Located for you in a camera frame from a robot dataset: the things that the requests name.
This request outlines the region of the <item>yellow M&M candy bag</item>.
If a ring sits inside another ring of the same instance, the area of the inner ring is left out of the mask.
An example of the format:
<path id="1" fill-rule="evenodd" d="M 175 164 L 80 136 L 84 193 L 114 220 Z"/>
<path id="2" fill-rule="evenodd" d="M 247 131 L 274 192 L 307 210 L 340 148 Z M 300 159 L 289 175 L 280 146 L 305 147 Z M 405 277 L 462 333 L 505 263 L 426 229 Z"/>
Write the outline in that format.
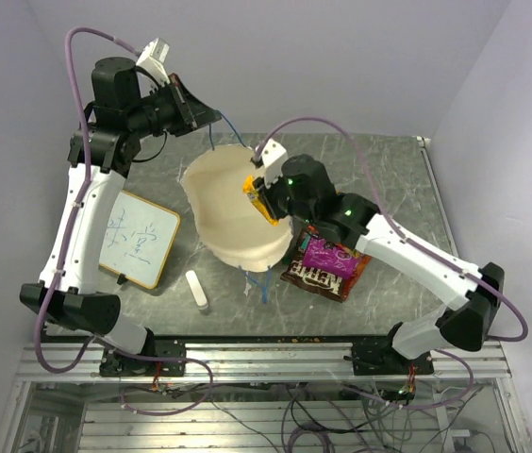
<path id="1" fill-rule="evenodd" d="M 252 206 L 262 215 L 262 217 L 272 226 L 277 226 L 279 221 L 276 220 L 268 211 L 266 204 L 259 198 L 258 189 L 254 186 L 254 178 L 248 176 L 242 185 L 242 191 L 247 196 Z"/>

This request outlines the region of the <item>checkered paper bag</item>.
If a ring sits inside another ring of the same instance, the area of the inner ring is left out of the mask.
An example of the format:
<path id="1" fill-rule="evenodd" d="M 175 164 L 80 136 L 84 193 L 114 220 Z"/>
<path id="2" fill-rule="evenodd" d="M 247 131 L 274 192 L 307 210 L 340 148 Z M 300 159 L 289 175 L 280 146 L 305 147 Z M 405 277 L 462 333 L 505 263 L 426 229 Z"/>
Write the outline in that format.
<path id="1" fill-rule="evenodd" d="M 233 143 L 216 144 L 186 169 L 180 184 L 187 196 L 199 240 L 222 263 L 241 271 L 259 288 L 266 302 L 273 268 L 286 255 L 293 238 L 292 223 L 271 225 L 243 192 L 249 176 L 261 176 L 251 162 L 254 150 L 229 124 Z"/>

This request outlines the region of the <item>purple candy bag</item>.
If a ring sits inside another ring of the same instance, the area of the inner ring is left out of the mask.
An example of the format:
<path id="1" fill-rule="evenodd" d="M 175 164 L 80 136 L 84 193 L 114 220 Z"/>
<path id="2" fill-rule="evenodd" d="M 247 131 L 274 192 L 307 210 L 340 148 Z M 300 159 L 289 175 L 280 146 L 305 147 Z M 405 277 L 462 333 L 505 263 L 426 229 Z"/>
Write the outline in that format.
<path id="1" fill-rule="evenodd" d="M 360 262 L 360 257 L 345 249 L 311 236 L 306 247 L 303 265 L 315 268 L 341 278 L 350 278 Z"/>

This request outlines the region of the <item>dark brown snack bag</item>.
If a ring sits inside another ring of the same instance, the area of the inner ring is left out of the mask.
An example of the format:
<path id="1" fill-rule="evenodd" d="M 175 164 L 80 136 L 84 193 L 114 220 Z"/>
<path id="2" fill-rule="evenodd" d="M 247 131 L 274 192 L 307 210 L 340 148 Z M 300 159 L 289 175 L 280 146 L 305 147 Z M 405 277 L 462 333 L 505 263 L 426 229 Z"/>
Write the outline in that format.
<path id="1" fill-rule="evenodd" d="M 331 301 L 342 303 L 341 290 L 344 278 L 321 271 L 315 268 L 306 268 L 303 265 L 303 257 L 311 235 L 303 230 L 295 239 L 295 242 L 283 259 L 286 268 L 280 275 L 280 279 L 302 291 L 317 294 Z"/>

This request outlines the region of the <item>red Doritos chip bag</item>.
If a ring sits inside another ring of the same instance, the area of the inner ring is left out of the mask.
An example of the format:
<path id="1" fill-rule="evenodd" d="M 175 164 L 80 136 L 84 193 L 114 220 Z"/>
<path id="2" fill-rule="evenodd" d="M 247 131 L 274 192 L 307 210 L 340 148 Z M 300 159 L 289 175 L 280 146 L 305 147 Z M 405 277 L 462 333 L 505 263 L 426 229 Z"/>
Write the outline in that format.
<path id="1" fill-rule="evenodd" d="M 359 279 L 361 278 L 365 268 L 370 263 L 372 257 L 368 255 L 364 255 L 355 266 L 352 275 L 348 278 L 345 278 L 343 280 L 343 288 L 341 290 L 341 300 L 345 301 L 349 294 L 351 293 L 352 289 L 355 287 L 355 285 L 358 283 Z"/>

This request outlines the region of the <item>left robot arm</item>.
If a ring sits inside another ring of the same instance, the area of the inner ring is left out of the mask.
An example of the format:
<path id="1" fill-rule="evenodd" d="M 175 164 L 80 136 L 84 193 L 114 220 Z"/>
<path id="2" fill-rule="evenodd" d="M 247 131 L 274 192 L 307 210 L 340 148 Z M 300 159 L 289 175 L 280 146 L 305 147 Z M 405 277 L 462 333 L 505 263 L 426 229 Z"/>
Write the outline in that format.
<path id="1" fill-rule="evenodd" d="M 192 95 L 163 61 L 101 59 L 91 72 L 93 99 L 79 112 L 70 140 L 67 197 L 49 259 L 20 300 L 36 315 L 34 345 L 50 322 L 89 333 L 124 352 L 136 375 L 156 365 L 152 332 L 127 318 L 115 294 L 97 289 L 108 219 L 147 136 L 180 137 L 221 120 Z"/>

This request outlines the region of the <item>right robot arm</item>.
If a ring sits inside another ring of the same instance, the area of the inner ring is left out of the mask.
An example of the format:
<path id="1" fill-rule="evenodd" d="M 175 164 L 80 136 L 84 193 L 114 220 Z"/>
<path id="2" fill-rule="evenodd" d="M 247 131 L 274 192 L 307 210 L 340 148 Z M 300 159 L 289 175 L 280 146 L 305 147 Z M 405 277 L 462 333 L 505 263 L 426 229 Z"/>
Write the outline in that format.
<path id="1" fill-rule="evenodd" d="M 283 151 L 268 152 L 253 163 L 264 170 L 252 186 L 270 222 L 297 219 L 330 243 L 388 264 L 441 301 L 439 309 L 391 329 L 379 352 L 387 371 L 401 373 L 432 349 L 481 349 L 500 306 L 502 267 L 469 263 L 391 226 L 372 201 L 337 192 L 324 165 L 309 155 L 290 158 Z"/>

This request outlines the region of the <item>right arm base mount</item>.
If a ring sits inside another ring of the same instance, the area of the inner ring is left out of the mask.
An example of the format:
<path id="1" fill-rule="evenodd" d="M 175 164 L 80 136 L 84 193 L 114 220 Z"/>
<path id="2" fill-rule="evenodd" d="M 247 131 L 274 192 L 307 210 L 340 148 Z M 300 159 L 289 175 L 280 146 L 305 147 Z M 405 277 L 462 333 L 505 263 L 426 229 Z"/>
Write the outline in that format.
<path id="1" fill-rule="evenodd" d="M 350 352 L 343 356 L 352 364 L 355 376 L 432 375 L 434 366 L 429 351 L 417 359 L 405 359 L 392 350 L 383 336 L 369 336 L 352 344 Z"/>

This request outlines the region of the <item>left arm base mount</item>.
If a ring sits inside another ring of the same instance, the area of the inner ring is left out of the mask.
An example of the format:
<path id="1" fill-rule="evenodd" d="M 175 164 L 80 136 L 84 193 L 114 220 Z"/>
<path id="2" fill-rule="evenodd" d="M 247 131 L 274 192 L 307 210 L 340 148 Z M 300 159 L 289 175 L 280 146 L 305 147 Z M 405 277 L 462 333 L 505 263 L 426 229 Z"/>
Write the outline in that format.
<path id="1" fill-rule="evenodd" d="M 99 364 L 102 378 L 149 376 L 182 377 L 185 372 L 185 345 L 178 341 L 151 340 L 139 356 L 106 346 Z"/>

